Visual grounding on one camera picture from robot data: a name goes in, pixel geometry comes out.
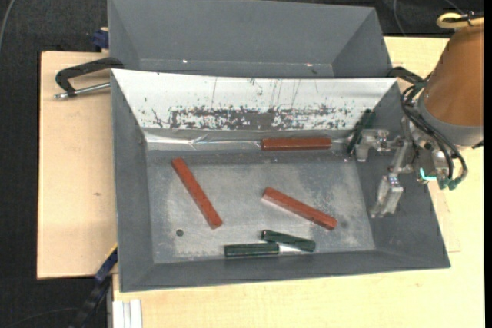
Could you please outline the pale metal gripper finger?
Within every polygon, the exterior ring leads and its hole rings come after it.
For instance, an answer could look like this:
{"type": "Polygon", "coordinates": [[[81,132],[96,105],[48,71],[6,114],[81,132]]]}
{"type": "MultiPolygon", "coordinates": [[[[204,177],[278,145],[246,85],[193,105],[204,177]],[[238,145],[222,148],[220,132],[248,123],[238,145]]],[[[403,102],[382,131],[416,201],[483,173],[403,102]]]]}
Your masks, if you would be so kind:
{"type": "Polygon", "coordinates": [[[370,209],[373,218],[387,217],[395,214],[404,188],[397,175],[389,173],[381,178],[377,189],[377,200],[370,209]]]}
{"type": "Polygon", "coordinates": [[[354,154],[359,162],[365,162],[369,156],[369,150],[387,153],[396,151],[402,147],[404,140],[400,136],[394,139],[389,138],[389,131],[386,129],[364,129],[354,146],[354,154]]]}

